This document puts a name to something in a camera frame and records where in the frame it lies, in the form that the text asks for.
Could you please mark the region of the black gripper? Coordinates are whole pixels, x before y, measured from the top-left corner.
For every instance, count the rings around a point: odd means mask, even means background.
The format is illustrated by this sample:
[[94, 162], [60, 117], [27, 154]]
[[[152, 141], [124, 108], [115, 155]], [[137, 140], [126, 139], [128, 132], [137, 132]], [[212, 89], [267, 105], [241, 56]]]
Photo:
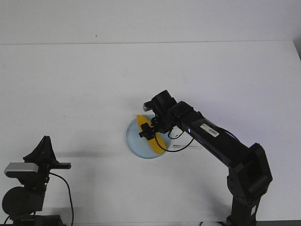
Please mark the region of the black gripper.
[[[151, 103], [151, 109], [155, 113], [155, 117], [151, 119], [152, 126], [159, 133], [167, 133], [174, 126], [168, 110], [177, 104], [176, 100], [171, 97], [167, 90], [164, 90], [153, 97], [151, 99]], [[147, 140], [154, 139], [155, 132], [153, 132], [153, 127], [151, 127], [147, 122], [143, 123], [141, 125], [142, 131], [139, 133], [139, 136], [144, 137]]]
[[70, 162], [59, 163], [56, 159], [50, 136], [44, 136], [34, 150], [23, 157], [24, 162], [41, 162], [44, 144], [46, 144], [46, 160], [48, 163], [43, 163], [38, 167], [38, 172], [35, 174], [35, 188], [47, 187], [51, 170], [69, 170], [71, 168]]

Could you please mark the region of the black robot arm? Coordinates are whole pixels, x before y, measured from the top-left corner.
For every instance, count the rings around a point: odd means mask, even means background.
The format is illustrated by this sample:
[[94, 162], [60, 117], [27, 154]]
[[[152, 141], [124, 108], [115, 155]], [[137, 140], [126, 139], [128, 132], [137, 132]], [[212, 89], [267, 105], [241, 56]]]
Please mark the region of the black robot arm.
[[49, 176], [66, 180], [51, 170], [69, 170], [71, 163], [59, 162], [53, 151], [51, 138], [44, 136], [37, 147], [23, 158], [24, 162], [11, 162], [4, 170], [9, 178], [16, 178], [22, 186], [7, 191], [2, 209], [13, 226], [63, 226], [60, 215], [37, 215], [42, 211]]
[[254, 226], [261, 197], [266, 194], [272, 175], [263, 147], [242, 144], [233, 134], [218, 127], [186, 102], [176, 100], [167, 90], [143, 104], [144, 111], [155, 114], [150, 124], [142, 124], [141, 137], [147, 140], [156, 133], [174, 127], [190, 135], [229, 169], [227, 186], [233, 196], [231, 214], [225, 226]]

